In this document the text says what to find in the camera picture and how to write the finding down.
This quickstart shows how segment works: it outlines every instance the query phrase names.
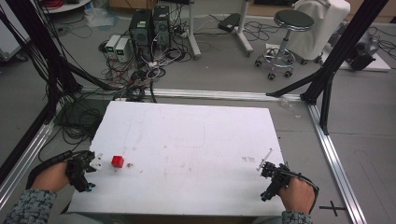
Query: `stool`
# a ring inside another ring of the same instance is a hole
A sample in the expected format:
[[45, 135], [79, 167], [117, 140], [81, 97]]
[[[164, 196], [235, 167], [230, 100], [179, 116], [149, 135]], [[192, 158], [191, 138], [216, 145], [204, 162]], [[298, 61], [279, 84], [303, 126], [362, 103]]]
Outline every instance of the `stool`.
[[314, 25], [314, 20], [310, 16], [301, 11], [291, 9], [278, 11], [274, 16], [274, 22], [281, 28], [288, 29], [288, 32], [279, 48], [265, 49], [264, 53], [255, 62], [257, 67], [262, 66], [262, 62], [272, 65], [271, 72], [268, 74], [268, 79], [270, 80], [275, 78], [275, 74], [273, 73], [275, 67], [288, 68], [289, 70], [285, 72], [285, 77], [291, 77], [293, 74], [293, 64], [296, 60], [293, 53], [286, 49], [290, 32], [309, 31]]

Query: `desk leg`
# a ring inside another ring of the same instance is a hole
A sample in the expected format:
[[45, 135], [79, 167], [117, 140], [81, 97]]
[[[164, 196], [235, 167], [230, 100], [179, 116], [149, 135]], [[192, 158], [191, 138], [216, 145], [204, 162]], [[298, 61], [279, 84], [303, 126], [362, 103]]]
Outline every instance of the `desk leg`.
[[248, 42], [247, 38], [244, 35], [244, 26], [245, 26], [245, 19], [248, 14], [248, 4], [250, 0], [243, 0], [242, 4], [242, 11], [241, 11], [241, 19], [239, 20], [239, 26], [235, 27], [236, 35], [239, 37], [241, 40], [242, 44], [245, 47], [245, 50], [247, 52], [247, 56], [250, 56], [250, 53], [253, 52], [253, 48], [251, 47], [250, 43]]
[[194, 0], [190, 0], [189, 9], [190, 9], [190, 24], [189, 24], [189, 29], [187, 30], [187, 36], [189, 37], [190, 45], [194, 53], [193, 59], [197, 60], [201, 57], [201, 51], [199, 50], [197, 41], [195, 40], [195, 36], [194, 36]]

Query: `person's left hand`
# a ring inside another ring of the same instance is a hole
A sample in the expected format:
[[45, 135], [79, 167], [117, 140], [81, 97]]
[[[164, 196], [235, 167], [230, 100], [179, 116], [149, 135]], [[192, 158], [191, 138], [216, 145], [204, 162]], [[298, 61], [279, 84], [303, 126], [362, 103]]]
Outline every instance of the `person's left hand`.
[[69, 183], [66, 175], [67, 162], [59, 162], [41, 172], [31, 189], [46, 189], [57, 192]]

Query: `human arm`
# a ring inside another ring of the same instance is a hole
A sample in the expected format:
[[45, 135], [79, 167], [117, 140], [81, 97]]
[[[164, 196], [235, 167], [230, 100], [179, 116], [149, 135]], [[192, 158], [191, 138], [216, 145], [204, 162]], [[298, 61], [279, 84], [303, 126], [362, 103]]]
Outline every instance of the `human arm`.
[[65, 174], [66, 165], [66, 162], [60, 162], [41, 172], [32, 187], [22, 194], [4, 223], [47, 223], [56, 192], [69, 183]]
[[279, 190], [279, 196], [285, 205], [282, 213], [283, 224], [303, 223], [311, 224], [309, 212], [315, 200], [315, 193], [305, 181], [292, 177], [287, 186]]

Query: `white power supply box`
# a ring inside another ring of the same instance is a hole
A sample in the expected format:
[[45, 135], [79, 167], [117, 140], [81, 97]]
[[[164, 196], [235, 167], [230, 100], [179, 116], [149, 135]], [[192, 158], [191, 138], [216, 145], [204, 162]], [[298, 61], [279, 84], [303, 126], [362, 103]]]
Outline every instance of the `white power supply box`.
[[106, 44], [107, 58], [117, 60], [116, 46], [119, 43], [121, 36], [113, 35]]
[[116, 46], [119, 63], [127, 63], [132, 57], [131, 44], [128, 37], [122, 37]]

